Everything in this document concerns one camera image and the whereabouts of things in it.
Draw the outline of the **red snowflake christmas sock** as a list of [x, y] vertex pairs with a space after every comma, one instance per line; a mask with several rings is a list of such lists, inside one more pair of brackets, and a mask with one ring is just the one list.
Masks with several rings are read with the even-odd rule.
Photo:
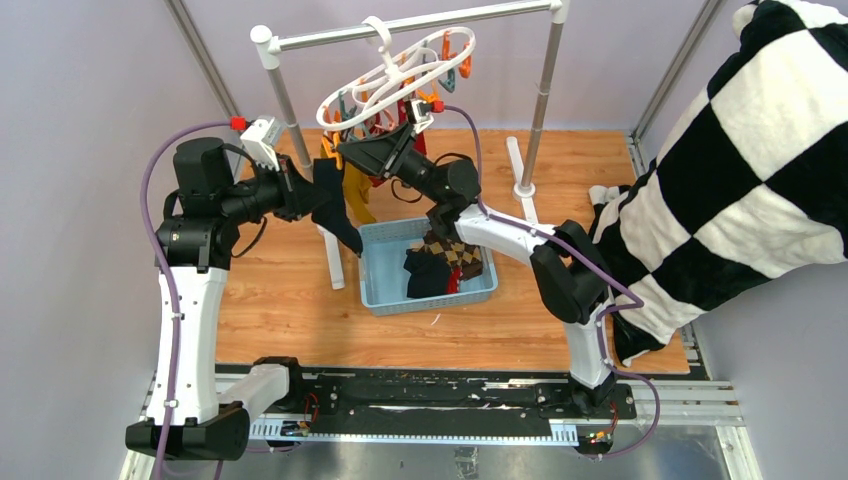
[[452, 270], [451, 275], [448, 280], [446, 293], [457, 294], [460, 288], [460, 282], [462, 280], [462, 269], [460, 267], [456, 267]]

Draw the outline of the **black sock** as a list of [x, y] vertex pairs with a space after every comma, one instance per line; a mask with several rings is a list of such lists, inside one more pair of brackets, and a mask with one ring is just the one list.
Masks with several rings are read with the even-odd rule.
[[313, 160], [313, 183], [329, 194], [329, 200], [313, 211], [312, 220], [332, 233], [354, 255], [360, 257], [363, 253], [363, 242], [359, 231], [347, 215], [343, 179], [344, 171], [337, 169], [334, 160]]
[[446, 288], [452, 268], [440, 257], [423, 251], [406, 251], [403, 268], [410, 274], [406, 295], [422, 299], [448, 295]]

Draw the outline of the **light blue plastic basket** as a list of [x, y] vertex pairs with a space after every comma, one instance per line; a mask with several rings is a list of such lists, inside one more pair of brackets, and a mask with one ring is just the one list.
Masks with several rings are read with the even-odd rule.
[[485, 302], [498, 288], [493, 254], [484, 248], [482, 274], [459, 283], [453, 294], [412, 299], [407, 296], [410, 273], [403, 268], [406, 251], [422, 243], [429, 229], [424, 217], [377, 222], [359, 227], [363, 253], [359, 282], [363, 305], [375, 316], [443, 310]]

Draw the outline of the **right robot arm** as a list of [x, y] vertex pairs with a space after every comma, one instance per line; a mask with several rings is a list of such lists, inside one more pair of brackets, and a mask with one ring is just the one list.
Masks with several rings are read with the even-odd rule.
[[416, 147], [410, 124], [336, 148], [342, 160], [370, 176], [399, 180], [433, 202], [432, 232], [487, 248], [531, 268], [541, 301], [565, 327], [570, 349], [566, 404], [596, 417], [611, 403], [616, 376], [599, 336], [608, 303], [609, 272], [582, 227], [531, 223], [485, 206], [474, 160], [450, 152], [431, 160]]

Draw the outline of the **brown argyle sock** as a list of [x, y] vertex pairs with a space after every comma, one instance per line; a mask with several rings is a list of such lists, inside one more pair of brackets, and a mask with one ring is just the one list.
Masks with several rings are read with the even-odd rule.
[[460, 280], [476, 278], [484, 270], [483, 251], [480, 246], [443, 239], [433, 231], [424, 235], [422, 244], [415, 247], [414, 251], [423, 251], [442, 258], [452, 269], [460, 271]]

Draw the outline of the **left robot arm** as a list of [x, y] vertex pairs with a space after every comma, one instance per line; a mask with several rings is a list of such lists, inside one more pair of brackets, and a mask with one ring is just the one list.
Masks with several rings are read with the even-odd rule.
[[237, 181], [232, 151], [219, 138], [201, 137], [181, 143], [173, 156], [177, 188], [152, 231], [162, 299], [157, 376], [145, 417], [125, 433], [135, 452], [234, 461], [268, 408], [293, 413], [306, 400], [293, 357], [263, 357], [233, 386], [216, 389], [219, 313], [240, 227], [273, 216], [298, 220], [328, 200], [286, 155]]

